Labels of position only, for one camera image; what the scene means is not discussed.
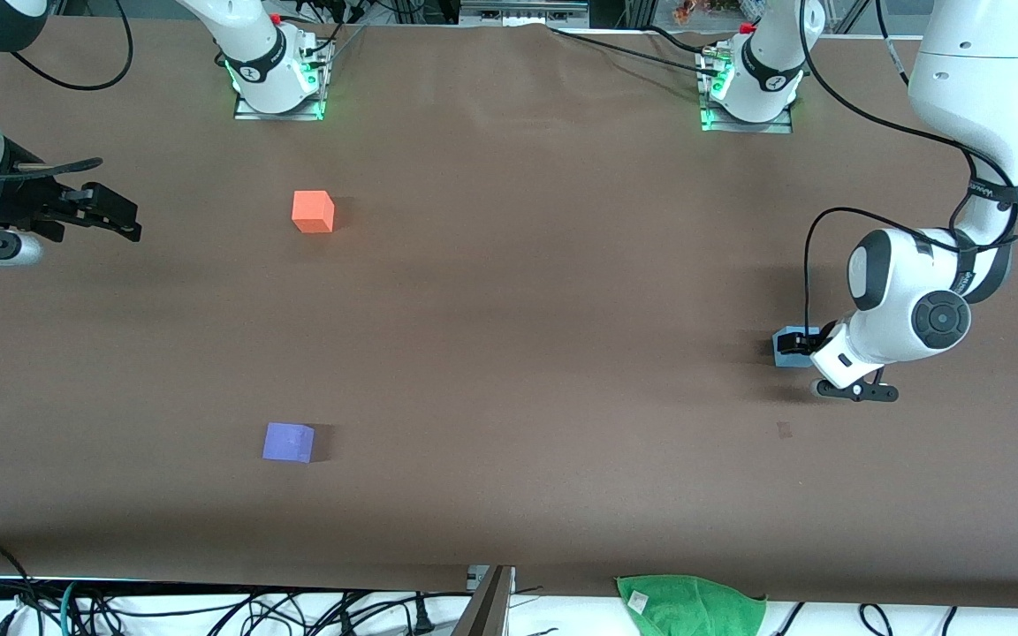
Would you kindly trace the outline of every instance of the metal mounting plate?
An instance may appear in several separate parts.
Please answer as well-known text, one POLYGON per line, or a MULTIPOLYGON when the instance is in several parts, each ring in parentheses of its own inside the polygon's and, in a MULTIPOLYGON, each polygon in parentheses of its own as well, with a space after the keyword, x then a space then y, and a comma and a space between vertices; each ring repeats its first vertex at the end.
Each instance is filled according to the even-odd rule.
POLYGON ((260 121, 320 121, 325 119, 325 108, 328 105, 328 84, 332 80, 332 53, 336 50, 336 44, 329 42, 328 45, 316 53, 316 57, 305 60, 315 62, 319 67, 306 70, 306 79, 315 79, 318 85, 317 92, 304 98, 294 109, 283 113, 264 113, 253 110, 249 104, 238 96, 234 101, 234 119, 237 120, 260 120, 260 121))
MULTIPOLYGON (((718 71, 724 70, 730 60, 728 53, 728 42, 719 42, 716 47, 706 47, 701 53, 693 54, 693 61, 698 68, 709 68, 718 71)), ((792 112, 788 106, 773 121, 764 124, 751 124, 748 121, 740 121, 731 116, 725 106, 718 104, 711 98, 714 85, 718 83, 718 77, 694 73, 698 77, 698 106, 701 108, 701 129, 720 130, 725 132, 774 132, 787 134, 792 132, 792 112)))

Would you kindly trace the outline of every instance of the blue cube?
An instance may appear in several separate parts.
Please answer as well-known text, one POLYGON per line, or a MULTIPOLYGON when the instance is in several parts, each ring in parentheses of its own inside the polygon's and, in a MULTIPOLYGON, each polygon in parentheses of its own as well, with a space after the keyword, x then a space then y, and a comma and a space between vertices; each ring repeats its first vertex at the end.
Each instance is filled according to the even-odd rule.
POLYGON ((262 459, 307 464, 312 460, 312 426, 270 422, 262 459))

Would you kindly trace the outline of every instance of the cube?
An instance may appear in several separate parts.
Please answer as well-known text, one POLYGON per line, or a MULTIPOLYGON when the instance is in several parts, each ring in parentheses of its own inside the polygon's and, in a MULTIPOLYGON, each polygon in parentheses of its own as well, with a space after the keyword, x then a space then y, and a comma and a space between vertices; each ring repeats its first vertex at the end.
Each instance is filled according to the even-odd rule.
POLYGON ((262 451, 262 459, 307 464, 312 460, 312 426, 270 422, 266 427, 266 447, 262 451))
POLYGON ((325 190, 298 190, 293 192, 293 223, 300 232, 317 234, 332 232, 332 218, 336 205, 325 190))

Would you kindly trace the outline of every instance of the green towel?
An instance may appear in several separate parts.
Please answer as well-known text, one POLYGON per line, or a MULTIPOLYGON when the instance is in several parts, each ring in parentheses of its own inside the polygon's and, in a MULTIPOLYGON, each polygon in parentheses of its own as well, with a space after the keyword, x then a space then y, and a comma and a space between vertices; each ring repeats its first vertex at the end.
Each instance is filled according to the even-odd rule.
POLYGON ((695 576, 617 579, 642 636, 756 636, 767 600, 695 576))

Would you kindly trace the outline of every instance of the white floor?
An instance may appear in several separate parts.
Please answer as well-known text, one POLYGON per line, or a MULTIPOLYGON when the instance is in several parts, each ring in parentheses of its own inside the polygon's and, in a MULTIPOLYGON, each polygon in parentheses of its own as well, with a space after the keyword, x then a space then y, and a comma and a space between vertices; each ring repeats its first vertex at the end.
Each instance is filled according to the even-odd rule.
MULTIPOLYGON (((402 599, 408 592, 380 592, 356 606, 384 599, 402 599)), ((267 602, 276 602, 280 596, 270 596, 267 602)), ((242 595, 209 596, 138 596, 124 597, 114 606, 129 613, 169 613, 189 609, 210 608, 237 603, 242 595)), ((339 599, 338 594, 307 594, 298 597, 306 619, 316 619, 339 599)), ((633 623, 626 616, 626 609, 619 597, 529 596, 518 595, 512 600, 509 612, 509 636, 530 636, 557 628, 553 636, 637 636, 633 623)), ((465 606, 464 597, 428 599, 427 609, 433 623, 448 627, 465 606)), ((771 636, 791 611, 793 603, 772 602, 768 605, 759 636, 771 636)), ((10 600, 0 600, 0 620, 13 609, 10 600)), ((948 608, 921 605, 884 605, 894 633, 898 636, 939 636, 941 623, 948 608)), ((202 636, 210 631, 224 612, 201 613, 169 619, 124 619, 125 636, 202 636)), ((246 612, 238 613, 223 629, 223 636, 241 633, 246 612)), ((401 609, 393 609, 377 619, 367 620, 356 628, 358 636, 398 635, 405 630, 406 620, 401 609)), ((875 624, 881 632, 882 625, 875 624)), ((46 620, 46 633, 59 636, 57 626, 46 620)), ((325 636, 335 636, 335 628, 324 631, 325 636)), ((34 612, 17 615, 10 629, 10 636, 37 636, 34 612)), ((254 629, 253 636, 294 636, 296 627, 288 632, 284 625, 266 621, 254 629)), ((789 636, 855 636, 869 632, 860 623, 857 605, 838 603, 807 603, 797 617, 789 636)), ((950 636, 1018 636, 1018 611, 1002 609, 962 608, 949 629, 950 636)))

